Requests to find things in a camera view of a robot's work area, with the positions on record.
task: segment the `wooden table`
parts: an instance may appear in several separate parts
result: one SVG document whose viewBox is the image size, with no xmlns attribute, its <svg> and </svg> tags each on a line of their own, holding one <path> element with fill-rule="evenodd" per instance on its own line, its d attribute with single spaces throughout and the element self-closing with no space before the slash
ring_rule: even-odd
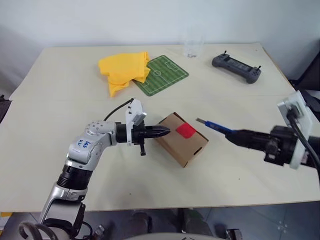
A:
<svg viewBox="0 0 320 240">
<path fill-rule="evenodd" d="M 249 65 L 262 65 L 251 85 L 241 77 L 211 66 L 228 50 Z M 97 62 L 108 55 L 148 51 L 166 55 L 189 77 L 152 97 L 133 83 L 110 98 Z M 47 48 L 12 94 L 0 124 L 0 211 L 39 212 L 61 173 L 68 147 L 87 123 L 100 120 L 119 104 L 137 97 L 148 113 L 147 125 L 177 112 L 209 143 L 187 168 L 153 139 L 146 156 L 126 144 L 107 148 L 94 171 L 84 200 L 89 211 L 279 204 L 320 199 L 315 169 L 293 170 L 263 161 L 264 153 L 238 147 L 197 117 L 233 129 L 268 133 L 285 123 L 277 108 L 293 88 L 260 44 L 209 44 L 196 59 L 174 46 L 109 46 Z M 110 120 L 124 121 L 124 109 Z M 312 134 L 320 135 L 314 118 Z"/>
</svg>

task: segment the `yellow cloth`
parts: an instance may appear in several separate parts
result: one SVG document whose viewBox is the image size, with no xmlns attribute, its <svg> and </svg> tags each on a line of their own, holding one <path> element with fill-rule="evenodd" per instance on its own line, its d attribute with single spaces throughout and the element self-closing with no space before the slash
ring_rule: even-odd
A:
<svg viewBox="0 0 320 240">
<path fill-rule="evenodd" d="M 110 96 L 129 86 L 134 79 L 144 83 L 150 69 L 147 68 L 149 55 L 145 52 L 120 53 L 99 61 L 100 73 L 108 77 Z"/>
</svg>

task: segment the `green mat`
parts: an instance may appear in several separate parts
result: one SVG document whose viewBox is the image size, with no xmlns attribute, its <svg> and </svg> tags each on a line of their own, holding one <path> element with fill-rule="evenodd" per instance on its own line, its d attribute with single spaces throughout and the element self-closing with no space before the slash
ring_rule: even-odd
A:
<svg viewBox="0 0 320 240">
<path fill-rule="evenodd" d="M 151 71 L 145 82 L 134 82 L 147 96 L 155 95 L 189 76 L 189 73 L 165 55 L 152 59 L 146 66 Z"/>
</svg>

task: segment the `black remote controller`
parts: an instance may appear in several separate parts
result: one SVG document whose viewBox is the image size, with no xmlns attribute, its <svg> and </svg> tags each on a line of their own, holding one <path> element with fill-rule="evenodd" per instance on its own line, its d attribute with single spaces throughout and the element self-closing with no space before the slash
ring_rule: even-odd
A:
<svg viewBox="0 0 320 240">
<path fill-rule="evenodd" d="M 222 67 L 235 74 L 238 74 L 244 77 L 248 84 L 253 84 L 258 80 L 261 74 L 261 66 L 249 66 L 230 57 L 230 55 L 226 54 L 226 52 L 227 51 L 224 51 L 223 54 L 220 54 L 212 59 L 212 65 L 214 67 Z"/>
</svg>

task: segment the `red sticker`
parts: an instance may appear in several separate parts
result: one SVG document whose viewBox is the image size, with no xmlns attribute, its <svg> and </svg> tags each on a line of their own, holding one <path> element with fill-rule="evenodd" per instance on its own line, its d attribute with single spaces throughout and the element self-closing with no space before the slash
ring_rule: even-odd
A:
<svg viewBox="0 0 320 240">
<path fill-rule="evenodd" d="M 191 138 L 195 134 L 196 130 L 187 122 L 180 125 L 176 131 L 183 136 L 185 139 Z"/>
</svg>

